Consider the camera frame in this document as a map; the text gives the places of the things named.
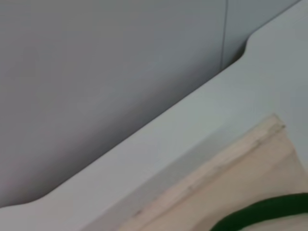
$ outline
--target green strap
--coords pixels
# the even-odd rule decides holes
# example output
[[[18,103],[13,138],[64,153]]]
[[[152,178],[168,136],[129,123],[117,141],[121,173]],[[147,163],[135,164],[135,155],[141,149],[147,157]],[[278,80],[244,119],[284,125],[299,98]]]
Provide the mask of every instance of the green strap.
[[[308,193],[273,197],[220,220],[210,231],[239,231],[247,226],[276,218],[308,213]]]

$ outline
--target white desk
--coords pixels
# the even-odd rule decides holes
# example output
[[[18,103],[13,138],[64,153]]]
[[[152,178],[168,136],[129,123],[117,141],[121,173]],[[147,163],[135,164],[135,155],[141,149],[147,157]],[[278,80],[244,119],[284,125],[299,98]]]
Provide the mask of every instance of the white desk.
[[[1,209],[0,230],[114,230],[273,112],[308,163],[308,0],[254,33],[238,62],[49,195]]]

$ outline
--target gray wall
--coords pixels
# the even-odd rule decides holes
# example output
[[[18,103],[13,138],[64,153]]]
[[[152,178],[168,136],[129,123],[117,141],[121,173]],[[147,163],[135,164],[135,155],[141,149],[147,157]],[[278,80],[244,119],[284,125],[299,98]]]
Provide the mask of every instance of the gray wall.
[[[0,206],[80,171],[216,75],[294,2],[1,2]]]

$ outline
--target wooden board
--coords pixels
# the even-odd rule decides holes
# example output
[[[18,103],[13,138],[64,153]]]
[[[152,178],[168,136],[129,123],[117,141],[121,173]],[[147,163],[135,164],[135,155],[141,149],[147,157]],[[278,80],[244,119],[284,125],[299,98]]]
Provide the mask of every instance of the wooden board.
[[[308,192],[306,172],[284,124],[271,116],[167,190],[118,231],[207,231],[232,211],[297,192]],[[296,223],[288,218],[282,221],[283,227],[287,227],[285,222]],[[267,222],[248,229],[273,230],[273,225],[280,224]]]

